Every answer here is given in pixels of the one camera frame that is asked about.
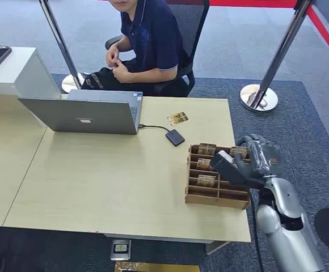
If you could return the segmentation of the person's left hand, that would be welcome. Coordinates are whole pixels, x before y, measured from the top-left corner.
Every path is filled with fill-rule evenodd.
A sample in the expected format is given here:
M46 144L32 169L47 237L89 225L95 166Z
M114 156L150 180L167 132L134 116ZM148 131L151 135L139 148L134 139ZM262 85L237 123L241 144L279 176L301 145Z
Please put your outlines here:
M130 83L131 73L120 59L116 60L116 65L112 69L112 72L120 83Z

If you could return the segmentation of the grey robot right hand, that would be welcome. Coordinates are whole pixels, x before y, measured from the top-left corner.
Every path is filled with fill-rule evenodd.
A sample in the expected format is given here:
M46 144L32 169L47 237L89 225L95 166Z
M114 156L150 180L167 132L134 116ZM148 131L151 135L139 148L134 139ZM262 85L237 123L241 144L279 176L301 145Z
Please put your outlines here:
M277 176L281 171L280 147L261 135L250 134L236 142L237 146L247 147L250 162L244 163L240 156L235 158L237 169L249 178Z

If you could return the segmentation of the person's right hand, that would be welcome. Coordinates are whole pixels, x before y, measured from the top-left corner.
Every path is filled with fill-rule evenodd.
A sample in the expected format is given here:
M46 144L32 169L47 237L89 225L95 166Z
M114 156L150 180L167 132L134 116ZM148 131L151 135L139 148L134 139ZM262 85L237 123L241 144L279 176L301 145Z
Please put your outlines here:
M111 45L106 53L106 62L108 67L117 67L119 50L116 45Z

